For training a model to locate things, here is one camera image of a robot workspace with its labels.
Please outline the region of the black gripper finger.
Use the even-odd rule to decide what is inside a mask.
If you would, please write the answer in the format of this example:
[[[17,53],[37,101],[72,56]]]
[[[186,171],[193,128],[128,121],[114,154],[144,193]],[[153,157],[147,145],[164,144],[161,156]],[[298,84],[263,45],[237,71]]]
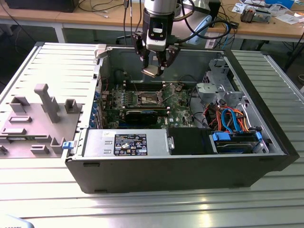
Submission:
[[[150,50],[146,47],[146,32],[135,32],[132,34],[132,41],[135,52],[140,56],[140,60],[142,61],[142,69],[145,69],[149,65],[149,54]]]
[[[156,76],[161,76],[166,67],[170,67],[180,52],[180,47],[169,45],[164,51],[156,51],[158,59],[158,68]]]

